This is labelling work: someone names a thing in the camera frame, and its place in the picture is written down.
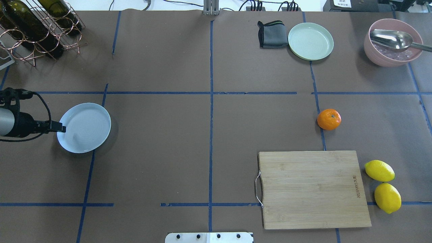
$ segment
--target green glass bottle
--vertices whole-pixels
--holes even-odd
[[[0,2],[0,27],[4,30],[8,29],[15,29],[16,26],[3,14],[3,4]],[[21,41],[22,40],[22,34],[18,31],[8,31],[7,32],[14,40]],[[35,46],[33,43],[23,41],[21,43],[23,47],[25,47],[29,51],[33,51]]]
[[[69,7],[63,0],[38,0],[38,2],[45,8],[45,10],[54,18],[64,18],[57,19],[56,23],[62,29],[70,29],[73,26],[73,23],[76,24],[76,27],[81,31],[83,27],[81,23],[78,22],[78,19],[75,17],[73,13],[70,12]],[[68,35],[74,36],[79,34],[79,31],[76,29],[72,29]]]
[[[47,27],[36,17],[29,7],[19,0],[0,0],[3,3],[4,15],[32,42],[38,42],[49,53],[45,56],[59,58],[64,51]],[[37,44],[36,49],[43,51]]]

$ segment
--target bowl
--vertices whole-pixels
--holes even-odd
[[[404,64],[409,63],[410,61],[418,58],[420,54],[422,53],[422,50],[415,49],[415,48],[408,48],[408,51],[412,53],[410,55],[410,58],[405,61],[395,60],[392,58],[389,58],[378,51],[378,49],[373,45],[371,38],[369,36],[370,32],[374,29],[388,29],[388,30],[397,30],[397,31],[404,31],[410,34],[413,37],[413,42],[423,44],[423,40],[420,37],[420,34],[409,24],[397,20],[397,19],[380,19],[373,23],[371,27],[369,28],[368,32],[366,33],[365,37],[365,53],[368,58],[375,63],[376,65],[382,66],[382,67],[398,67],[402,66]]]

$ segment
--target folded cloth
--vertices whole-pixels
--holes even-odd
[[[263,49],[283,48],[288,45],[286,35],[286,27],[280,20],[275,20],[267,24],[258,21],[260,30],[258,31],[258,39],[260,47]]]

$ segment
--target spoon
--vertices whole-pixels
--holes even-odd
[[[432,52],[432,46],[423,45],[413,42],[413,37],[403,31],[374,29],[371,34],[371,41],[383,46],[401,51],[406,50],[408,47]]]

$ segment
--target white floor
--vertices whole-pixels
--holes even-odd
[[[108,10],[112,0],[67,0],[75,10]],[[195,3],[203,5],[203,0],[173,0],[182,1],[188,3]],[[266,11],[277,11],[280,3],[284,0],[264,0],[268,2],[279,2],[279,3],[263,3]],[[295,0],[302,11],[316,11],[320,12],[323,10],[323,5],[326,0]],[[243,0],[220,0],[219,8],[231,8],[238,11],[240,6],[243,4]],[[114,0],[111,10],[124,10],[124,9],[138,9],[143,10],[147,6],[146,0]],[[183,3],[169,3],[163,0],[152,0],[148,10],[202,10],[202,7],[186,5]],[[409,9],[410,12],[427,12],[425,6],[415,5]]]

